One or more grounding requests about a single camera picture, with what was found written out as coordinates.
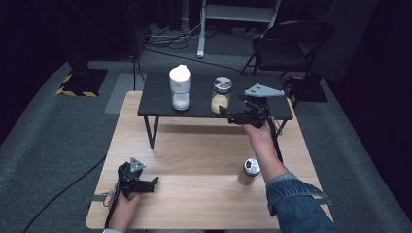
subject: gray carpet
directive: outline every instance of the gray carpet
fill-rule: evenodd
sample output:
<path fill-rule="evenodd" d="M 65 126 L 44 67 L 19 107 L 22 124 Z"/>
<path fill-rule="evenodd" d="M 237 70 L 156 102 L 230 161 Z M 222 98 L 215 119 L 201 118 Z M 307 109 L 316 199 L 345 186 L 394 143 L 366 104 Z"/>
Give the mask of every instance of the gray carpet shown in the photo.
<path fill-rule="evenodd" d="M 236 36 L 224 39 L 216 40 L 221 49 L 215 53 L 217 49 L 207 40 L 206 55 L 200 61 L 241 69 L 249 56 L 250 41 Z M 189 44 L 185 52 L 157 50 L 195 59 L 196 40 Z M 145 74 L 187 64 L 194 74 L 237 75 L 227 68 L 149 51 L 142 53 L 140 62 Z M 0 232 L 21 232 L 58 192 L 106 155 L 122 98 L 133 87 L 133 68 L 130 62 L 107 61 L 93 61 L 89 67 L 109 70 L 99 97 L 55 95 L 70 71 L 65 64 L 39 90 L 1 145 Z M 328 103 L 299 102 L 295 111 L 321 184 L 334 203 L 330 210 L 336 225 L 342 232 L 412 232 L 411 222 L 380 178 L 339 104 L 326 83 L 322 85 Z M 94 232 L 85 224 L 84 199 L 94 193 L 101 168 L 102 164 L 52 202 L 28 232 Z"/>

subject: white stand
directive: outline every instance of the white stand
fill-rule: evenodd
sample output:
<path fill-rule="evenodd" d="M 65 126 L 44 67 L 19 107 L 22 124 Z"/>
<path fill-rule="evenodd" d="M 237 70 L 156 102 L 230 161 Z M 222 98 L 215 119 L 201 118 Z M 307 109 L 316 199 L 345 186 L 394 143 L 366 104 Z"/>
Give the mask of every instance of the white stand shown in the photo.
<path fill-rule="evenodd" d="M 276 0 L 273 8 L 249 8 L 208 5 L 207 0 L 203 0 L 197 58 L 203 58 L 204 56 L 206 19 L 267 22 L 267 28 L 270 28 L 275 23 L 280 4 L 281 0 Z"/>

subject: black table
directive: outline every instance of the black table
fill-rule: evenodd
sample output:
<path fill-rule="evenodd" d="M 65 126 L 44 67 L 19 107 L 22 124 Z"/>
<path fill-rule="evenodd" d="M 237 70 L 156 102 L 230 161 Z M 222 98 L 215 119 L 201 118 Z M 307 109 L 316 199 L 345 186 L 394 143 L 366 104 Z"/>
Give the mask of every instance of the black table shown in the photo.
<path fill-rule="evenodd" d="M 155 147 L 155 137 L 160 117 L 226 118 L 225 115 L 215 114 L 211 110 L 213 81 L 217 77 L 218 75 L 191 74 L 190 107 L 187 110 L 178 111 L 172 106 L 169 75 L 167 73 L 148 74 L 137 115 L 144 117 L 151 148 Z M 245 112 L 245 104 L 238 99 L 238 94 L 243 93 L 256 83 L 278 90 L 283 89 L 278 78 L 246 77 L 241 75 L 228 78 L 233 82 L 229 106 L 227 107 L 227 110 L 231 113 Z M 281 132 L 286 122 L 293 119 L 287 97 L 269 97 L 267 100 L 270 114 L 276 120 L 282 121 L 279 129 L 279 132 Z M 153 133 L 149 125 L 149 117 L 155 117 Z"/>

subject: metal bracket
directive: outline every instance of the metal bracket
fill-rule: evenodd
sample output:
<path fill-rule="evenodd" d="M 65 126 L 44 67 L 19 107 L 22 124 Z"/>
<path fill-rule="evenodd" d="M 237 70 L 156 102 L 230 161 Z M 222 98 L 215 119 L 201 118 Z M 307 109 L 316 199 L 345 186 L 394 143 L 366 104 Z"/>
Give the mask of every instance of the metal bracket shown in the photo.
<path fill-rule="evenodd" d="M 134 157 L 130 158 L 130 172 L 131 173 L 135 173 L 139 170 L 142 170 L 146 167 L 145 164 L 143 164 L 142 162 L 140 162 L 139 160 L 137 160 Z"/>
<path fill-rule="evenodd" d="M 254 97 L 283 96 L 285 95 L 285 91 L 273 89 L 265 85 L 256 83 L 251 88 L 245 90 L 245 95 L 254 96 Z"/>

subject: glass jar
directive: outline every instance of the glass jar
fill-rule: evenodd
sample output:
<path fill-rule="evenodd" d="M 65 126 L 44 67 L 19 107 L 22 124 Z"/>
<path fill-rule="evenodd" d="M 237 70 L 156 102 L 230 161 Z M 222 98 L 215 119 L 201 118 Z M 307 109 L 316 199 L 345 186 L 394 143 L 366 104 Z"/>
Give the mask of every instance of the glass jar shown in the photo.
<path fill-rule="evenodd" d="M 211 109 L 213 113 L 219 114 L 219 106 L 227 108 L 229 106 L 230 91 L 232 81 L 226 77 L 218 77 L 213 81 L 213 93 L 211 101 Z"/>
<path fill-rule="evenodd" d="M 172 106 L 176 110 L 190 107 L 191 72 L 186 65 L 180 65 L 169 73 Z"/>

